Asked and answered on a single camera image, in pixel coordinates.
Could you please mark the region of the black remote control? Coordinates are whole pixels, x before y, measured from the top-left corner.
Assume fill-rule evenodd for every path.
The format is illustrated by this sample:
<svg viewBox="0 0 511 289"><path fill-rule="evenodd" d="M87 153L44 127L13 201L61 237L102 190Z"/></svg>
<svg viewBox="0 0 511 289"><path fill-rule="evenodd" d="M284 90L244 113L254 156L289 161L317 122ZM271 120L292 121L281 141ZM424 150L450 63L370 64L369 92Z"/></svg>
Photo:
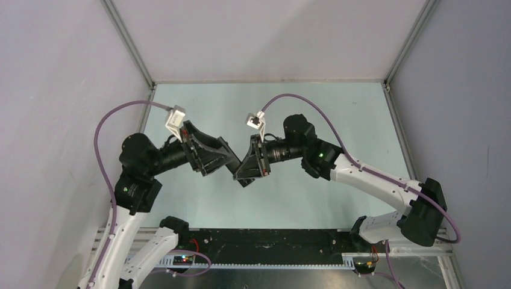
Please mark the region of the black remote control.
<svg viewBox="0 0 511 289"><path fill-rule="evenodd" d="M250 179L235 179L234 178L234 174L237 171L237 168L241 165L241 160L235 154L235 152L232 150L232 148L230 148L229 144L222 137L218 137L217 140L221 143L222 147L227 151L227 153L231 157L231 161L228 164L226 164L225 166L229 170L229 172L232 174L233 180L237 181L243 188L252 184L255 181L254 178L250 178Z"/></svg>

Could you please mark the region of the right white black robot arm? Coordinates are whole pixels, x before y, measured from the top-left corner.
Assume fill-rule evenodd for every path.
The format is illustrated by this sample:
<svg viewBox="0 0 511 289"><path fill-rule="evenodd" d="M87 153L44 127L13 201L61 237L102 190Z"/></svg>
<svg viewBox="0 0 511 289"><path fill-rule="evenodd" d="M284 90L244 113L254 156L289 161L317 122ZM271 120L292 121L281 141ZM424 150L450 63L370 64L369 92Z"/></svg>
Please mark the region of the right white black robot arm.
<svg viewBox="0 0 511 289"><path fill-rule="evenodd" d="M250 137L245 158L233 173L237 181L264 178L271 164L299 159L302 169L315 179L350 185L394 208L380 216L361 216L350 231L352 247L365 252L383 240L409 240L431 247L438 233L447 205L440 183L405 180L374 167L351 160L345 150L317 137L315 127L302 114L294 114L283 122L284 137L264 138L264 113L249 114L246 124L258 130Z"/></svg>

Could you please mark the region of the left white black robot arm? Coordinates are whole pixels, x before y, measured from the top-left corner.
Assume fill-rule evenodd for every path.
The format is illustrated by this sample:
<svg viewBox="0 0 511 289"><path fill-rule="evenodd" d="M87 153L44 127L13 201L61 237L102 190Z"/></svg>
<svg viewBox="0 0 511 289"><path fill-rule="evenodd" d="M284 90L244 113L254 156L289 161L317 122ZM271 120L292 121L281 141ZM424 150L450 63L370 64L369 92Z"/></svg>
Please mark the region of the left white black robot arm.
<svg viewBox="0 0 511 289"><path fill-rule="evenodd" d="M139 288L167 253L188 248L189 224L168 216L160 222L152 239L126 262L139 228L162 188L158 175L185 164L202 176L222 167L233 173L240 165L239 157L222 137L207 135L190 121L184 122L179 133L178 137L171 135L160 148L142 133L124 140L119 157L122 173L113 188L106 232L79 288Z"/></svg>

